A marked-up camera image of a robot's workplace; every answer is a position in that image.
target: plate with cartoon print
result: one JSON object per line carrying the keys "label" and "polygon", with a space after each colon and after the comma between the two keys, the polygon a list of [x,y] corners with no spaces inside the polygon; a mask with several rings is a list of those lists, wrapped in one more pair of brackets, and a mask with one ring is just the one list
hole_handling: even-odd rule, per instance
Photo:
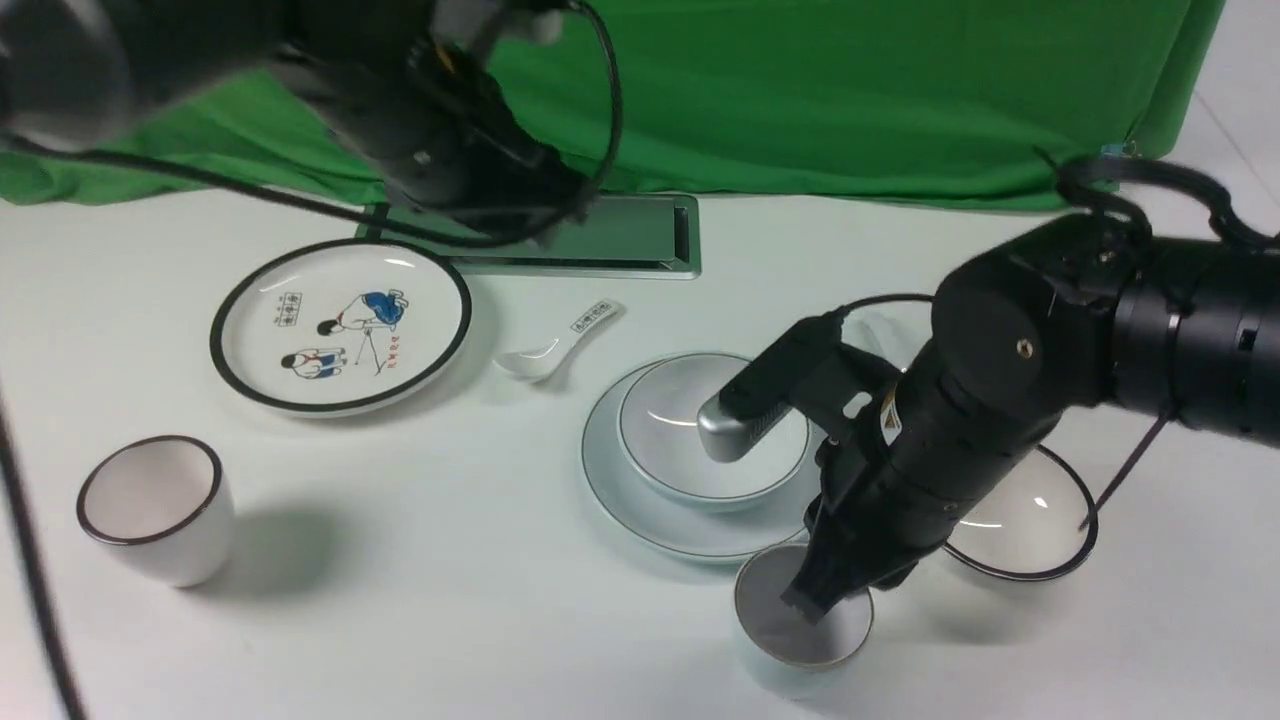
{"label": "plate with cartoon print", "polygon": [[307,416],[369,413],[421,389],[471,325],[471,293],[440,258],[339,240],[268,263],[232,291],[209,346],[218,374]]}

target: white bowl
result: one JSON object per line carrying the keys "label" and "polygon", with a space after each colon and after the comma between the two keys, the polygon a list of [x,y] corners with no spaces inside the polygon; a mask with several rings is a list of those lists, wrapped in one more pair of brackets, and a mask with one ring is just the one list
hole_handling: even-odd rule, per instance
{"label": "white bowl", "polygon": [[582,470],[595,502],[627,536],[684,561],[736,564],[804,536],[804,512],[820,491],[813,433],[790,482],[733,512],[705,512],[672,502],[636,469],[618,442],[622,398],[649,366],[628,373],[596,402],[582,432]]}
{"label": "white bowl", "polygon": [[709,352],[673,357],[649,368],[627,391],[618,446],[663,497],[704,512],[744,510],[786,486],[812,459],[815,433],[795,411],[737,462],[717,462],[703,450],[699,409],[748,364]]}

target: spoon handle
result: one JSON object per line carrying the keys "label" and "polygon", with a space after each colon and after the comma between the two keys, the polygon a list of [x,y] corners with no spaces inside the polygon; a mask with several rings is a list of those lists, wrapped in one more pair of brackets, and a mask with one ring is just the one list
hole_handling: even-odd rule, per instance
{"label": "spoon handle", "polygon": [[568,327],[570,336],[564,350],[577,345],[580,340],[591,333],[594,328],[598,328],[609,318],[617,315],[622,311],[622,304],[617,300],[598,300],[586,313],[582,313],[572,325]]}

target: black cup rim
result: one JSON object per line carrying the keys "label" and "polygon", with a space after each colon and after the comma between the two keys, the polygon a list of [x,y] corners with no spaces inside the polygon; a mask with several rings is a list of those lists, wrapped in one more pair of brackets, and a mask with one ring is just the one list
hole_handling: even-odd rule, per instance
{"label": "black cup rim", "polygon": [[[104,468],[106,468],[113,460],[115,460],[120,455],[123,455],[123,454],[125,454],[125,452],[128,452],[131,450],[137,450],[138,447],[143,447],[143,446],[147,446],[147,445],[155,445],[157,442],[182,442],[182,443],[187,443],[187,445],[197,447],[200,451],[202,451],[209,457],[209,461],[212,464],[212,468],[214,468],[214,482],[209,487],[209,496],[205,497],[205,500],[195,510],[192,510],[189,515],[187,515],[186,518],[183,518],[180,521],[178,521],[173,527],[165,528],[164,530],[160,530],[159,533],[154,533],[154,534],[150,534],[150,536],[146,536],[146,537],[141,537],[141,538],[118,538],[115,536],[104,533],[102,530],[100,530],[96,527],[93,527],[93,523],[88,519],[88,512],[84,510],[84,503],[88,500],[88,489],[93,484],[93,480],[97,479],[99,474],[102,471]],[[178,533],[179,530],[182,530],[183,528],[186,528],[186,527],[191,525],[192,523],[195,523],[196,518],[200,518],[201,515],[204,515],[205,511],[209,510],[209,507],[214,503],[214,498],[218,497],[218,492],[221,489],[221,487],[223,487],[223,461],[218,456],[218,452],[214,451],[212,447],[209,447],[209,445],[206,445],[205,442],[202,442],[202,441],[200,441],[197,438],[187,437],[187,436],[156,436],[156,437],[150,437],[150,438],[140,439],[138,442],[127,445],[127,446],[122,447],[120,450],[116,450],[115,452],[113,452],[111,455],[109,455],[105,460],[102,460],[101,462],[99,462],[97,468],[93,468],[93,471],[90,473],[88,478],[84,479],[84,484],[81,486],[79,496],[76,498],[76,519],[79,521],[81,529],[84,530],[84,533],[88,534],[91,538],[93,538],[93,539],[96,539],[99,542],[102,542],[102,543],[106,543],[106,544],[114,544],[114,546],[123,546],[123,547],[148,544],[148,543],[156,542],[159,539],[164,539],[164,538],[166,538],[169,536],[173,536],[173,534]]]}

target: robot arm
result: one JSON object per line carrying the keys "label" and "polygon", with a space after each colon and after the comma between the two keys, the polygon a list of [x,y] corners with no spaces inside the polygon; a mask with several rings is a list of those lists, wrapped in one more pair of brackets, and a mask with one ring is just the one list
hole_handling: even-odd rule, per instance
{"label": "robot arm", "polygon": [[392,201],[485,234],[566,208],[588,178],[530,137],[484,65],[552,40],[553,0],[0,0],[0,135],[78,152],[266,68]]}
{"label": "robot arm", "polygon": [[[1110,404],[1280,447],[1276,241],[1184,168],[1100,159],[1060,177],[1062,195],[1092,211],[951,273],[934,337],[906,373],[841,343],[846,306],[794,325],[700,413],[721,461],[791,409],[827,432],[808,555],[785,597],[812,621],[847,594],[902,583],[1069,407]],[[1140,209],[1089,190],[1100,178],[1192,195],[1221,242],[1151,237]],[[845,419],[861,392],[873,402]]]}

